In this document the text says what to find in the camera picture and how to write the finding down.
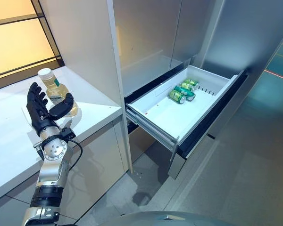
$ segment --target robotic arm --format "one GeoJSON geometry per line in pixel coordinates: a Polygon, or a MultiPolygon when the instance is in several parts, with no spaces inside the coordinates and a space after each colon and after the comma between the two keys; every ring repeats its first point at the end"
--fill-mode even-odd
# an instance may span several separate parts
{"type": "Polygon", "coordinates": [[[33,147],[44,163],[22,226],[55,225],[54,222],[59,219],[59,207],[68,172],[78,161],[70,167],[73,150],[67,143],[72,141],[78,144],[72,140],[75,137],[74,132],[70,128],[60,129],[55,123],[73,107],[72,95],[67,93],[64,101],[48,112],[46,108],[48,100],[44,99],[45,93],[40,92],[41,88],[34,82],[27,94],[26,107],[32,119],[32,126],[41,138],[41,141],[33,147]]]}

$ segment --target white bottle cap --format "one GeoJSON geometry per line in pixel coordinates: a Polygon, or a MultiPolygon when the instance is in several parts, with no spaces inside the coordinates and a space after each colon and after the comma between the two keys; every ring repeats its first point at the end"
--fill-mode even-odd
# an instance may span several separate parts
{"type": "Polygon", "coordinates": [[[42,80],[47,80],[47,79],[52,78],[54,76],[54,73],[50,68],[43,68],[43,69],[38,71],[38,76],[42,80]]]}

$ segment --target red light strip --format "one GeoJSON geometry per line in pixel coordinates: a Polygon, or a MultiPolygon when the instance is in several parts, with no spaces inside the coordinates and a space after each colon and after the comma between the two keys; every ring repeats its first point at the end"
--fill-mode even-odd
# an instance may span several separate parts
{"type": "Polygon", "coordinates": [[[283,76],[281,76],[281,75],[279,75],[279,74],[276,74],[276,73],[271,72],[271,71],[269,71],[269,70],[264,70],[264,71],[267,72],[267,73],[271,73],[271,74],[273,74],[273,75],[275,75],[275,76],[277,76],[277,77],[283,79],[283,76]]]}

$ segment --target window frame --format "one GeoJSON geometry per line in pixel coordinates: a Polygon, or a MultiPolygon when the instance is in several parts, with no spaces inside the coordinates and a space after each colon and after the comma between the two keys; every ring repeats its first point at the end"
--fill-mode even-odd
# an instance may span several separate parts
{"type": "Polygon", "coordinates": [[[6,75],[4,77],[0,78],[0,88],[11,85],[13,83],[31,78],[33,76],[36,76],[38,71],[42,68],[50,68],[50,69],[56,69],[62,66],[65,66],[63,58],[60,54],[60,51],[57,47],[57,44],[53,38],[52,32],[48,26],[48,22],[46,20],[45,14],[43,12],[43,9],[41,8],[41,4],[39,0],[31,0],[31,3],[33,5],[33,8],[35,10],[35,14],[30,14],[30,15],[23,15],[23,16],[17,16],[17,17],[12,17],[12,18],[6,18],[6,19],[1,19],[0,20],[0,25],[4,25],[4,24],[10,24],[10,23],[17,23],[20,21],[25,21],[25,20],[31,20],[31,19],[38,19],[41,27],[45,33],[45,36],[47,38],[47,41],[52,49],[52,52],[54,54],[53,57],[47,58],[47,59],[43,59],[41,61],[38,62],[34,62],[28,65],[23,65],[21,67],[18,68],[14,68],[12,70],[6,71],[6,72],[2,72],[0,73],[0,76],[7,74],[7,73],[12,73],[9,75],[6,75]],[[55,59],[53,61],[50,62],[46,62],[44,64],[40,64],[40,65],[36,65],[27,69],[23,69],[21,71],[18,71],[22,68],[26,68],[35,64],[39,64],[41,62],[45,62],[51,59],[55,59]]]}

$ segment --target green can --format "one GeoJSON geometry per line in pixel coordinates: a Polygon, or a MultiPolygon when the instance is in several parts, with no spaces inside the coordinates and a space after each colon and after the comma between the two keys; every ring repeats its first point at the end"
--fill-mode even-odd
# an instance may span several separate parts
{"type": "Polygon", "coordinates": [[[199,82],[198,81],[195,81],[193,79],[186,79],[183,81],[184,83],[189,83],[191,84],[192,86],[198,86],[199,85],[199,82]]]}
{"type": "Polygon", "coordinates": [[[185,89],[185,88],[183,88],[183,87],[181,87],[179,85],[175,86],[174,90],[176,90],[176,91],[180,92],[181,94],[185,95],[185,98],[188,101],[192,101],[195,98],[195,94],[192,91],[190,91],[188,89],[185,89]]]}
{"type": "Polygon", "coordinates": [[[185,101],[185,96],[174,89],[169,93],[169,97],[179,104],[183,104],[185,101]]]}
{"type": "Polygon", "coordinates": [[[195,88],[195,87],[192,86],[191,84],[185,83],[185,82],[181,83],[180,86],[183,87],[183,88],[185,88],[185,89],[187,89],[187,90],[189,90],[189,91],[192,91],[192,90],[194,90],[194,88],[195,88]]]}

